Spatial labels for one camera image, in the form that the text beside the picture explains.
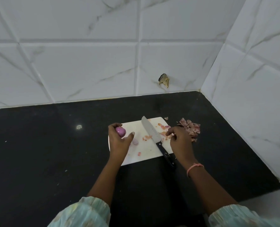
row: cutting board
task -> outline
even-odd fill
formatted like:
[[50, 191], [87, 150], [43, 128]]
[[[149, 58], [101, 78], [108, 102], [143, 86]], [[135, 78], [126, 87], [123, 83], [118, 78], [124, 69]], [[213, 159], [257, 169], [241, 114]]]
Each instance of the cutting board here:
[[[158, 123], [162, 124], [163, 126], [168, 125], [163, 118], [157, 117], [148, 120], [154, 126], [157, 132], [167, 131], [167, 130], [162, 130], [162, 128], [158, 126]], [[158, 149], [157, 145], [154, 143], [153, 139], [148, 139], [147, 141], [142, 139], [145, 138], [144, 137], [145, 135], [148, 136], [149, 134], [146, 132], [145, 128], [143, 127], [141, 120], [123, 123], [122, 127], [126, 130], [125, 137], [127, 137], [131, 132], [134, 131], [135, 132], [134, 137], [139, 142], [137, 146], [131, 143], [127, 155], [122, 163], [122, 166], [162, 156], [162, 153]], [[173, 151], [170, 147], [170, 139], [165, 140], [165, 137], [162, 135], [160, 135], [160, 137], [164, 138], [162, 146], [167, 150], [169, 154], [172, 154]]]

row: knife handle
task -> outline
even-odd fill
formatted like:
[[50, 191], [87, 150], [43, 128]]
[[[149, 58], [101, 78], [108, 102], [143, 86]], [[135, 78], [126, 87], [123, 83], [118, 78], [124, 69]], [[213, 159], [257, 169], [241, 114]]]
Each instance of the knife handle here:
[[169, 163], [169, 165], [175, 169], [176, 168], [176, 164], [174, 163], [174, 161], [172, 160], [171, 156], [169, 155], [169, 153], [164, 149], [164, 147], [162, 146], [162, 142], [158, 142], [156, 143], [157, 147], [159, 148], [159, 150], [161, 151], [161, 153], [163, 154], [163, 156], [165, 157], [166, 161]]

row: kitchen knife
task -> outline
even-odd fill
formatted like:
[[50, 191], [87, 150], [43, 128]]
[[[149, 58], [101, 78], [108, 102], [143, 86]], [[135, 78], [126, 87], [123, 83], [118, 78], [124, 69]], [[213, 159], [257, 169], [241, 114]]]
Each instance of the kitchen knife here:
[[168, 154], [168, 152], [164, 149], [164, 147], [162, 146], [162, 139], [161, 136], [159, 134], [159, 132], [156, 131], [156, 129], [153, 127], [153, 125], [147, 120], [147, 118], [145, 118], [145, 116], [142, 117], [141, 119], [142, 125], [144, 126], [145, 130], [147, 131], [147, 133], [149, 135], [151, 135], [153, 141], [155, 142], [155, 144], [157, 145], [157, 147], [159, 148], [159, 150], [161, 151], [161, 153], [163, 154], [163, 156], [165, 157], [166, 161], [169, 163], [169, 165], [175, 169], [176, 168], [176, 164], [174, 163], [174, 161], [172, 160], [171, 156]]

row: light blue sleeve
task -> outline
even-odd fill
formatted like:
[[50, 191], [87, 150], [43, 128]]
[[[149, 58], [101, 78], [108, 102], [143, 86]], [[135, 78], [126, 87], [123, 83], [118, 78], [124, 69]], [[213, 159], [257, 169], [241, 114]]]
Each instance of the light blue sleeve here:
[[211, 227], [277, 227], [280, 219], [266, 219], [260, 217], [256, 212], [250, 211], [245, 206], [224, 206], [210, 215], [208, 218]]
[[99, 198], [83, 197], [59, 212], [48, 227], [106, 227], [110, 219], [108, 204]]

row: black countertop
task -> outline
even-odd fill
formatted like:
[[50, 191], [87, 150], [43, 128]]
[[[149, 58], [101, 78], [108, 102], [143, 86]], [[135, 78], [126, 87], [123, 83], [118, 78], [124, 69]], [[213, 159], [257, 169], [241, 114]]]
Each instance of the black countertop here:
[[[199, 92], [0, 109], [0, 226], [46, 226], [93, 186], [109, 157], [107, 126], [182, 117], [201, 124], [196, 158], [237, 200], [277, 189], [267, 166]], [[111, 226], [176, 226], [203, 212], [190, 179], [163, 157], [120, 168]]]

